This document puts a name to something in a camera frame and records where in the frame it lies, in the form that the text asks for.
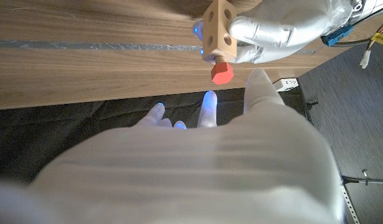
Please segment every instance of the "white finger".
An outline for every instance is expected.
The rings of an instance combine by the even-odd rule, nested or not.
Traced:
[[[135,126],[156,126],[161,121],[164,112],[164,105],[157,103]]]
[[[274,88],[266,72],[261,69],[255,69],[247,79],[246,91],[244,94],[244,114],[260,102],[269,101],[284,105],[279,93]]]
[[[293,26],[279,22],[237,16],[229,24],[229,34],[245,43],[262,47],[284,47],[287,45]]]
[[[162,119],[161,121],[159,121],[158,126],[172,128],[171,120],[169,120],[168,118]]]
[[[186,124],[183,121],[177,121],[174,125],[173,128],[182,128],[186,130]]]
[[[216,105],[218,98],[214,91],[205,93],[201,106],[200,116],[198,117],[197,128],[216,127]]]

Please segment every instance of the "white glove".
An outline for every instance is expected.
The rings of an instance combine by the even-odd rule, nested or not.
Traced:
[[[134,127],[67,150],[28,193],[58,223],[340,223],[344,202],[331,149],[284,105],[265,71],[253,71],[244,115],[226,125],[202,128],[216,126],[212,91],[201,128],[157,127],[163,113],[156,105]]]
[[[348,22],[352,7],[346,0],[264,0],[229,23],[237,39],[233,63],[263,63],[287,57],[321,35]],[[203,22],[193,25],[202,40]]]
[[[210,128],[216,127],[216,105],[218,99],[215,92],[208,91],[205,93],[203,104],[201,106],[200,115],[198,117],[197,128]],[[139,126],[161,126],[166,128],[172,128],[171,120],[168,118],[162,119],[164,115],[165,107],[162,103],[157,103],[148,114],[142,118],[134,127]],[[177,121],[174,128],[186,129],[186,125],[183,121]]]

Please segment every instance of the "silver robotic hand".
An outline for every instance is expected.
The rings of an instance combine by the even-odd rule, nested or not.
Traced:
[[[383,0],[263,0],[229,24],[230,35],[238,40],[238,55],[230,62],[263,63],[287,57],[381,8]],[[202,30],[203,21],[195,22],[193,31],[200,40]]]

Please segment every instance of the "black fabric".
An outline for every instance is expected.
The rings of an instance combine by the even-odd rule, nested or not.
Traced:
[[[215,91],[217,121],[223,125],[243,112],[244,89]],[[102,131],[136,124],[158,102],[164,118],[197,126],[205,92],[125,100],[75,103],[0,111],[0,178],[31,182],[60,153]],[[302,92],[280,93],[285,103],[305,116]]]

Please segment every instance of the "gray tape strip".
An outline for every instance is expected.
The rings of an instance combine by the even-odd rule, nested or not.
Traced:
[[[115,44],[67,41],[0,40],[0,48],[22,49],[85,49],[85,50],[188,50],[200,51],[201,46],[164,44]],[[299,50],[297,54],[314,54],[315,50]]]

